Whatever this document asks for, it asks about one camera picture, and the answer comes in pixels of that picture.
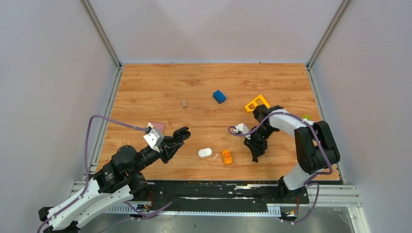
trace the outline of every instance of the gray wall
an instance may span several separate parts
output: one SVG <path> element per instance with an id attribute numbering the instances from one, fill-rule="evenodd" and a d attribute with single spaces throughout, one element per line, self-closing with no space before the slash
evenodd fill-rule
<path id="1" fill-rule="evenodd" d="M 35 232 L 82 177 L 115 67 L 78 0 L 2 1 L 0 30 L 0 231 Z"/>
<path id="2" fill-rule="evenodd" d="M 91 0 L 124 63 L 307 62 L 342 0 Z"/>
<path id="3" fill-rule="evenodd" d="M 410 232 L 412 1 L 353 0 L 314 78 L 374 233 Z"/>

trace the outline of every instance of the blue block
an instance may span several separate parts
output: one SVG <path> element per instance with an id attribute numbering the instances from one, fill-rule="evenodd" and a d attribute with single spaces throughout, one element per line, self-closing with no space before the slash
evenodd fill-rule
<path id="1" fill-rule="evenodd" d="M 224 94 L 217 90 L 213 93 L 213 98 L 218 102 L 218 103 L 223 103 L 226 100 L 226 96 Z"/>

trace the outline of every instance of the orange lego brick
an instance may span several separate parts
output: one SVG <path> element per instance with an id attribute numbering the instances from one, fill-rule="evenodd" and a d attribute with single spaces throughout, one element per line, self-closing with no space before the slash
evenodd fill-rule
<path id="1" fill-rule="evenodd" d="M 233 162 L 232 155 L 230 154 L 229 150 L 223 150 L 222 155 L 223 155 L 224 164 L 231 164 Z"/>

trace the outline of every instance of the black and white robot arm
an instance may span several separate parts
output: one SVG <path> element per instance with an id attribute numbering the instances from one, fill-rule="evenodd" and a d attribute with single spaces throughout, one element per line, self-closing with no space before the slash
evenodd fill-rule
<path id="1" fill-rule="evenodd" d="M 313 122 L 298 119 L 280 106 L 266 108 L 265 105 L 259 105 L 253 114 L 259 122 L 258 129 L 255 130 L 254 127 L 249 130 L 242 123 L 234 127 L 234 133 L 244 135 L 244 144 L 250 149 L 254 162 L 258 162 L 258 157 L 265 153 L 268 147 L 267 140 L 273 132 L 282 130 L 295 138 L 298 163 L 291 172 L 279 179 L 280 186 L 284 186 L 288 190 L 299 189 L 312 176 L 328 168 L 329 165 L 322 155 L 322 149 L 331 165 L 339 162 L 338 148 L 329 125 L 325 121 Z M 319 145 L 314 145 L 314 135 L 307 125 L 312 126 L 315 130 L 322 148 Z"/>
<path id="2" fill-rule="evenodd" d="M 39 210 L 40 220 L 51 217 L 49 227 L 43 232 L 76 233 L 111 207 L 144 197 L 148 184 L 141 171 L 158 159 L 166 164 L 189 137 L 187 127 L 176 130 L 173 136 L 164 136 L 160 130 L 152 128 L 143 136 L 148 146 L 141 151 L 137 152 L 132 146 L 120 147 L 111 161 L 90 179 L 82 196 L 83 189 L 58 206 Z"/>

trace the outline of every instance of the wooden table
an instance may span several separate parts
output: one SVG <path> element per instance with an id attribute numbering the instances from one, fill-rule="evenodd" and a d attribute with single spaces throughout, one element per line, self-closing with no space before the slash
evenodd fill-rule
<path id="1" fill-rule="evenodd" d="M 226 95 L 224 103 L 213 99 L 216 90 Z M 148 180 L 278 180 L 297 163 L 293 137 L 273 133 L 266 153 L 254 163 L 244 138 L 227 132 L 238 123 L 257 125 L 244 107 L 259 94 L 271 106 L 320 120 L 303 64 L 126 65 L 111 117 L 140 127 L 148 121 L 163 122 L 165 135 L 189 127 L 191 137 L 168 164 L 158 160 L 143 170 Z M 187 108 L 182 108 L 183 98 Z M 143 135 L 109 123 L 97 169 L 123 145 L 144 148 Z M 197 152 L 203 148 L 212 148 L 213 155 L 199 158 Z M 230 150 L 232 164 L 223 164 L 222 150 Z M 318 179 L 338 180 L 339 174 L 335 168 L 332 175 Z"/>

